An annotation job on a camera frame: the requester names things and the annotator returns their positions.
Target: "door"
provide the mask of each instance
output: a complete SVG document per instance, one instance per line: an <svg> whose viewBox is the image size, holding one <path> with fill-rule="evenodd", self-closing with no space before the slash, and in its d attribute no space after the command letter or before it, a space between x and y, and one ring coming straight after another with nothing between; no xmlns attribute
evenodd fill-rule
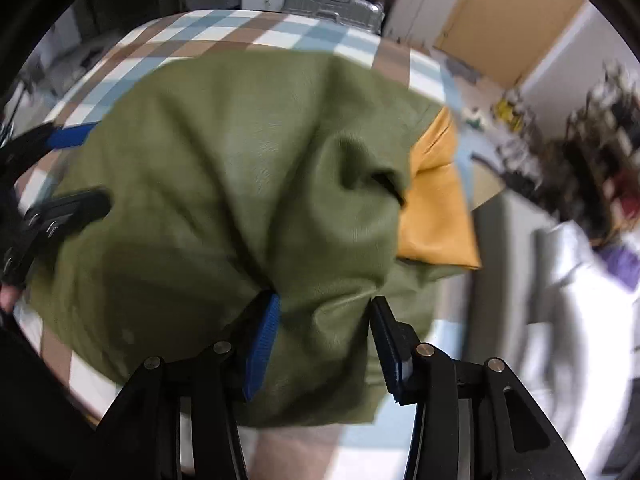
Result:
<svg viewBox="0 0 640 480"><path fill-rule="evenodd" d="M436 47L504 88L543 59L584 0L459 0Z"/></svg>

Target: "yellow fabric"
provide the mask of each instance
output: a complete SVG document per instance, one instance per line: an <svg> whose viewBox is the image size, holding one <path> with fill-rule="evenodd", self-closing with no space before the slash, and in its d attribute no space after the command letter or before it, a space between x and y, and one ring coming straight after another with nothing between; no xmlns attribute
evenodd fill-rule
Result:
<svg viewBox="0 0 640 480"><path fill-rule="evenodd" d="M449 109L443 108L411 148L412 184L400 213L398 257L480 267L455 153L456 126Z"/></svg>

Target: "green cloth bag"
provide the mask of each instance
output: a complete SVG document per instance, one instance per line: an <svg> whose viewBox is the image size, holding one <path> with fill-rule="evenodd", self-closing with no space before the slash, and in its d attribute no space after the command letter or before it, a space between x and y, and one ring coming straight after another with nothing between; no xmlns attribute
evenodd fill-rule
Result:
<svg viewBox="0 0 640 480"><path fill-rule="evenodd" d="M189 358L267 287L281 322L250 426L371 421L384 395L367 301L425 334L433 280L396 259L408 153L440 105L331 54L222 52L140 80L79 149L58 194L111 212L34 266L31 304L124 384Z"/></svg>

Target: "silver suitcase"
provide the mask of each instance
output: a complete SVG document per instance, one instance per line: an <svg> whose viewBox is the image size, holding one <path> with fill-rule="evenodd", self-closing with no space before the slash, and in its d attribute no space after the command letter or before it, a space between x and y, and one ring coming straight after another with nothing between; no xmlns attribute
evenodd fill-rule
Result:
<svg viewBox="0 0 640 480"><path fill-rule="evenodd" d="M350 27L365 28L380 33L385 17L382 4L366 0L284 0L282 12L332 20Z"/></svg>

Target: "checkered tablecloth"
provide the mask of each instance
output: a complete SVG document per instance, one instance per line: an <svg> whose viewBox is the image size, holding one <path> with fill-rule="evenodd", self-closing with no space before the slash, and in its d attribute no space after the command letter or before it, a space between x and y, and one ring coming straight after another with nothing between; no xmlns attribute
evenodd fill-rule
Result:
<svg viewBox="0 0 640 480"><path fill-rule="evenodd" d="M47 120L64 126L100 121L140 78L165 63L216 50L264 48L333 52L378 70L453 110L462 108L452 77L436 61L364 30L287 14L197 10L160 18L127 34L65 95ZM64 173L64 162L71 151L49 153L18 181L21 209L26 210L51 193ZM103 416L118 392L116 384L97 374L66 348L24 303L16 309L16 317L34 348L63 384L96 418ZM462 320L451 319L446 313L436 313L436 318L430 341L457 357ZM413 418L412 407L403 408L402 414L398 408L385 401L376 422L378 436L374 436L373 429L363 437L361 430L349 428L306 433L304 429L287 430L289 433L278 430L248 436L243 443L255 451L255 457L248 462L265 470L273 458L270 446L274 442L293 442L299 452L309 453L309 459L318 464L312 476L301 476L300 480L394 478L395 473L388 475L404 468ZM366 467L366 474L361 466Z"/></svg>

